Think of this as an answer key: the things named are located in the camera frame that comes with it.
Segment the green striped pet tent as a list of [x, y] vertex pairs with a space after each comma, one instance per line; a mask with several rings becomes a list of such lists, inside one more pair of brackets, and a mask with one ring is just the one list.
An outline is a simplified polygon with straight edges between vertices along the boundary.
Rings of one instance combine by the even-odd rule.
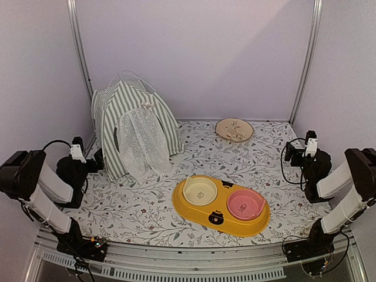
[[130, 70], [94, 91], [91, 112], [110, 182], [129, 174], [142, 183], [150, 173], [170, 173], [170, 157], [184, 152], [172, 111]]

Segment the pink pet bowl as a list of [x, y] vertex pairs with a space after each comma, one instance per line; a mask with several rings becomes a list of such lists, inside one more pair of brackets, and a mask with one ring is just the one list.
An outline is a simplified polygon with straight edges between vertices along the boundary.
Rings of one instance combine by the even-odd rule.
[[227, 209], [236, 219], [250, 221], [256, 219], [266, 205], [265, 198], [253, 189], [221, 181], [222, 186], [229, 191]]

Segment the yellow double pet bowl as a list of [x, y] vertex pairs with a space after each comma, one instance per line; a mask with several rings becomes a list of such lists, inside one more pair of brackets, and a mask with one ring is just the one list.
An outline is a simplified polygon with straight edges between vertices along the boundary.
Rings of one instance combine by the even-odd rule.
[[183, 218], [238, 237], [255, 236], [267, 227], [270, 221], [270, 208], [267, 201], [261, 215], [254, 220], [242, 221], [234, 218], [227, 209], [229, 191], [222, 186], [222, 180], [205, 175], [189, 177], [206, 177], [214, 181], [218, 188], [218, 195], [215, 201], [207, 206], [194, 206], [183, 197], [182, 189], [186, 179], [182, 180], [173, 191], [172, 202], [174, 209]]

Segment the cream pet bowl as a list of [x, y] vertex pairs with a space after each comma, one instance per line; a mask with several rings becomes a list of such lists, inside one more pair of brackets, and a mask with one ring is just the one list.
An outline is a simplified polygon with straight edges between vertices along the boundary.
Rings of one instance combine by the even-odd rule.
[[215, 201], [218, 188], [206, 177], [188, 177], [182, 189], [185, 201], [194, 206], [207, 206]]

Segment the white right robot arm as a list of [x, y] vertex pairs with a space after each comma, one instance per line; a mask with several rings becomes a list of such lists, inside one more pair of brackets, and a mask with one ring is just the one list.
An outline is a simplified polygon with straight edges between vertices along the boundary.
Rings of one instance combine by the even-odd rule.
[[338, 200], [332, 211], [312, 225], [303, 247], [308, 256], [325, 249], [327, 241], [375, 203], [375, 149], [347, 149], [344, 154], [343, 163], [333, 169], [330, 155], [317, 147], [317, 139], [305, 141], [303, 149], [292, 141], [282, 149], [280, 162], [300, 169], [294, 184], [310, 203]]

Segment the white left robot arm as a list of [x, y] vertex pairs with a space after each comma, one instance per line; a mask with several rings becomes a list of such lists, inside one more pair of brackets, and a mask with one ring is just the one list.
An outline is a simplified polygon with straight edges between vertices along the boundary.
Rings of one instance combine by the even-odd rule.
[[1, 165], [1, 192], [22, 203], [73, 254], [81, 255], [87, 242], [76, 220], [61, 208], [80, 208], [88, 170], [84, 163], [68, 157], [59, 163], [63, 177], [49, 167], [44, 150], [17, 151]]

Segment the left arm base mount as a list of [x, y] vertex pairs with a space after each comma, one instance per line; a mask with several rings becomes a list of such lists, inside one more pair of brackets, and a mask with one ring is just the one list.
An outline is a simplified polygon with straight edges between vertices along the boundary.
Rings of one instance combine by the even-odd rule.
[[71, 226], [67, 233], [56, 233], [57, 251], [81, 259], [104, 262], [108, 245], [103, 237], [83, 237], [79, 226]]

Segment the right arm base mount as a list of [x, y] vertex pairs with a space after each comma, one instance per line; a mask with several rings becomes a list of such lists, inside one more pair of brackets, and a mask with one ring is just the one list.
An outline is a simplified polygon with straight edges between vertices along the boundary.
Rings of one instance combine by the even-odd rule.
[[334, 245], [331, 243], [326, 246], [314, 246], [311, 245], [306, 239], [283, 243], [282, 250], [287, 258], [287, 261], [290, 263], [330, 254], [334, 251]]

